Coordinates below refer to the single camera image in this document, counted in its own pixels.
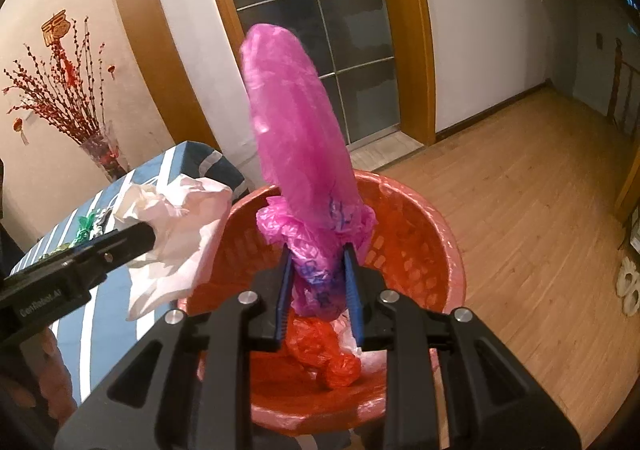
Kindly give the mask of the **person's hand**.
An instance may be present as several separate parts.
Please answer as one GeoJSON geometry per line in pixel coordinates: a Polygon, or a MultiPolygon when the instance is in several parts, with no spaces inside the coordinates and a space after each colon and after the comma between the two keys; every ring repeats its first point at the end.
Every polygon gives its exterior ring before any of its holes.
{"type": "MultiPolygon", "coordinates": [[[[58,422],[58,426],[63,426],[77,410],[70,371],[64,366],[58,341],[49,328],[39,335],[39,340],[44,353],[44,366],[37,375],[40,396],[47,401],[50,418],[58,422]]],[[[2,375],[1,389],[19,408],[32,409],[36,406],[36,397],[8,376],[2,375]]]]}

